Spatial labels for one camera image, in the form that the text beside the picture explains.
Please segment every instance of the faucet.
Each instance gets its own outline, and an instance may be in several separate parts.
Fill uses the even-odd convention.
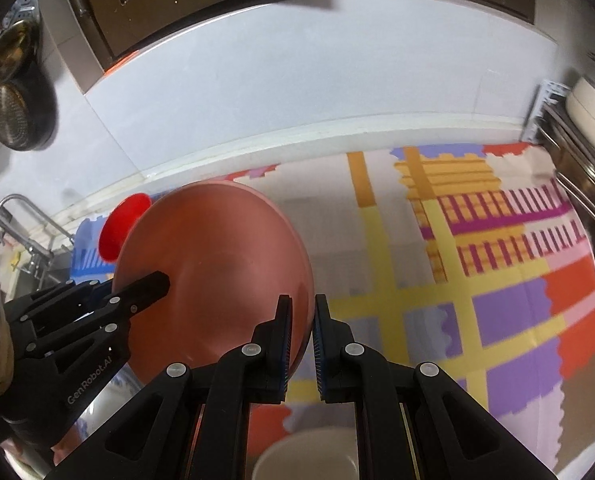
[[[9,202],[10,200],[20,200],[20,202],[25,203],[40,218],[45,220],[48,224],[52,225],[55,229],[57,229],[61,234],[66,236],[71,241],[71,244],[74,244],[75,238],[73,235],[71,235],[67,230],[61,227],[61,225],[56,223],[52,218],[50,218],[50,216],[48,216],[37,205],[35,205],[35,203],[33,203],[31,200],[29,200],[26,196],[22,194],[13,193],[2,198],[2,200],[0,201],[0,211],[2,210],[4,204]],[[44,279],[46,277],[52,278],[52,276],[48,274],[48,269],[50,268],[51,263],[53,262],[53,259],[55,257],[53,251],[45,247],[42,247],[42,245],[40,245],[32,238],[20,232],[15,226],[13,226],[4,218],[0,218],[0,228],[5,233],[8,233],[14,240],[20,243],[30,253],[31,270],[29,270],[28,272],[39,279],[37,290],[40,290],[44,284]]]

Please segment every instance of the screw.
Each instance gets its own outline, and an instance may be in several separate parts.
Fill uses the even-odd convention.
[[[255,343],[248,343],[248,345],[244,345],[242,347],[242,353],[248,357],[252,357],[253,355],[257,355],[261,352],[261,346],[256,345]]]
[[[439,374],[439,368],[433,363],[423,363],[420,365],[420,372],[422,375],[426,375],[426,377],[435,377]]]
[[[364,353],[364,347],[359,343],[349,343],[344,347],[344,352],[348,355],[362,355]]]
[[[173,363],[166,368],[168,377],[180,377],[186,373],[186,366],[182,363]]]

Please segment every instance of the white wall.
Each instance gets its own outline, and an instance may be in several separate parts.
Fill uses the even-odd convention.
[[[462,0],[289,0],[178,32],[85,96],[55,48],[44,62],[55,142],[2,148],[0,195],[56,214],[121,179],[114,189],[207,161],[224,170],[235,153],[244,165],[380,142],[507,141],[539,82],[574,82],[588,49],[584,0],[537,0],[536,27]]]
[[[68,0],[39,0],[42,12],[42,59],[58,50],[75,82],[87,92],[103,75]]]

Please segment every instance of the pink bowl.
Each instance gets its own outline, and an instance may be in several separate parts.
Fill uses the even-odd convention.
[[[158,200],[125,241],[113,289],[155,270],[168,274],[170,291],[133,317],[129,336],[142,382],[170,363],[211,364],[250,341],[275,316],[280,294],[293,298],[295,370],[313,321],[313,275],[299,236],[264,195],[211,180]]]

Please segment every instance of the white tile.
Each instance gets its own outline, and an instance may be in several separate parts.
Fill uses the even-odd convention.
[[[572,87],[580,79],[580,76],[587,73],[590,63],[591,60],[584,50],[566,45],[559,46],[550,78]]]
[[[562,0],[535,0],[535,26],[561,42],[565,35]]]
[[[55,44],[59,45],[80,33],[68,0],[39,0],[39,10]]]
[[[183,31],[87,98],[140,170],[303,124],[472,113],[487,10],[455,0],[303,1]]]
[[[44,62],[56,49],[55,40],[50,30],[46,27],[46,22],[42,20],[42,43],[39,49],[39,59]]]
[[[42,70],[55,89],[57,108],[61,113],[68,113],[72,108],[86,102],[59,50],[54,50],[46,58],[42,64]]]
[[[60,113],[52,142],[43,149],[14,152],[0,147],[0,198],[24,194],[47,214],[134,173],[135,166],[86,102]],[[19,208],[12,206],[14,210],[20,216]],[[32,226],[30,216],[19,220]]]
[[[491,17],[487,71],[476,114],[525,118],[542,79],[555,63],[557,44],[511,20]]]
[[[88,42],[80,34],[76,34],[57,48],[82,93],[90,90],[104,75],[104,71],[88,46]]]
[[[562,0],[562,33],[558,45],[567,50],[584,50],[586,38],[583,36],[584,23],[580,6],[572,6]]]

